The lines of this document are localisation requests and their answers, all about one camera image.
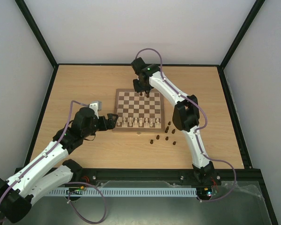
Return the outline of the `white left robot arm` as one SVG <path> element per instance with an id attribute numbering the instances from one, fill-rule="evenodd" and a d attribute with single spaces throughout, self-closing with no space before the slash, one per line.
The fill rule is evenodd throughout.
<path id="1" fill-rule="evenodd" d="M 80 108 L 35 159 L 7 180 L 0 178 L 0 222 L 19 222 L 46 193 L 79 178 L 81 166 L 73 160 L 67 160 L 53 172 L 50 170 L 89 136 L 114 129 L 117 119 L 113 113 L 99 116 L 95 104 Z"/>

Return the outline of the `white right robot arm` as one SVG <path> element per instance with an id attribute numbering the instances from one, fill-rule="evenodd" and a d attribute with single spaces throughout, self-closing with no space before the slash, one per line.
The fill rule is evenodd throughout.
<path id="1" fill-rule="evenodd" d="M 146 64 L 139 57 L 134 59 L 131 65 L 138 76 L 133 80 L 135 92 L 144 92 L 148 97 L 152 89 L 157 89 L 174 107 L 172 122 L 175 128 L 185 135 L 192 154 L 194 177 L 198 183 L 206 183 L 215 169 L 200 135 L 200 108 L 196 96 L 188 96 L 178 89 L 156 64 Z"/>

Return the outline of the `white chess queen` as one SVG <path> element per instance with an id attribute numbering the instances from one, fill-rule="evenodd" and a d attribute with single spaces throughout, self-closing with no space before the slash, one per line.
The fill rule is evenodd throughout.
<path id="1" fill-rule="evenodd" d="M 139 127 L 141 127 L 141 128 L 143 127 L 143 122 L 144 122 L 143 118 L 140 118 L 139 119 Z"/>

